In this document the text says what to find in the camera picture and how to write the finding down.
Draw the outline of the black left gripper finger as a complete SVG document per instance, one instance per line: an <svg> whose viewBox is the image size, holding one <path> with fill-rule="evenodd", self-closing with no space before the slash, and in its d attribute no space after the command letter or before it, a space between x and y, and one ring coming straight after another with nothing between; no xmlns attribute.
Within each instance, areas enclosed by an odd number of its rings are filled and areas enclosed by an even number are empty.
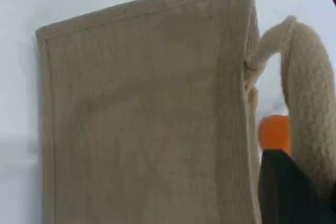
<svg viewBox="0 0 336 224"><path fill-rule="evenodd" d="M262 153L258 200L262 223L335 223L335 187L324 202L298 165L282 150Z"/></svg>

